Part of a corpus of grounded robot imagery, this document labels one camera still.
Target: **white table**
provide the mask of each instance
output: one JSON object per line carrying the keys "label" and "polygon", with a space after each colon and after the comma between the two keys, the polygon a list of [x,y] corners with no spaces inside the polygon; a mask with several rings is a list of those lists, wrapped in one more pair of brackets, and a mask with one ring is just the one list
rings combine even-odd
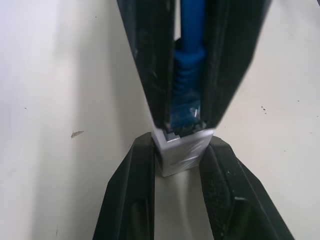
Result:
{"label": "white table", "polygon": [[[3,0],[0,33],[0,239],[89,240],[110,177],[151,130],[116,1]],[[304,240],[320,235],[319,63],[317,1],[274,1],[216,130]],[[198,169],[157,178],[155,239],[210,236]]]}

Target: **blue cable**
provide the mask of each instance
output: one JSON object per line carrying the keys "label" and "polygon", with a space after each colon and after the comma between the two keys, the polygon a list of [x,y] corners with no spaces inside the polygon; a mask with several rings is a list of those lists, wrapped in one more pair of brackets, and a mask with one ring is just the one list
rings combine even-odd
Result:
{"label": "blue cable", "polygon": [[196,121],[190,108],[200,105],[195,94],[206,51],[203,45],[205,0],[180,0],[181,38],[175,44],[171,127]]}

